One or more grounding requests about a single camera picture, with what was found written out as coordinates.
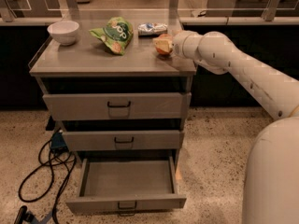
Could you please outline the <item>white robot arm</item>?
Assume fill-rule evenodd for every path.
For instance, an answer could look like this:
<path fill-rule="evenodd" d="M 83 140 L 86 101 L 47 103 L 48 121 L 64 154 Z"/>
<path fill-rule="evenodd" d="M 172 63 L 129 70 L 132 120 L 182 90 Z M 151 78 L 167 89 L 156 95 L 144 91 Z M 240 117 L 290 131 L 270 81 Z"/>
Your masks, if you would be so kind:
<path fill-rule="evenodd" d="M 224 34 L 181 31 L 153 39 L 206 70 L 230 73 L 274 122 L 256 137 L 243 188 L 242 224 L 299 224 L 299 81 L 238 49 Z"/>

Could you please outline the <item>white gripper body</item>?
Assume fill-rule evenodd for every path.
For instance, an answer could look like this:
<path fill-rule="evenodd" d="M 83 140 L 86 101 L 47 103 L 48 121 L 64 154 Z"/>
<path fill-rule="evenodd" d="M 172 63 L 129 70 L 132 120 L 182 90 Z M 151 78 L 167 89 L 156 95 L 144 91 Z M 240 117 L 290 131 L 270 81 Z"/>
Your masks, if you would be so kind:
<path fill-rule="evenodd" d="M 173 37 L 173 51 L 181 58 L 199 60 L 198 46 L 202 36 L 193 31 L 181 31 Z"/>

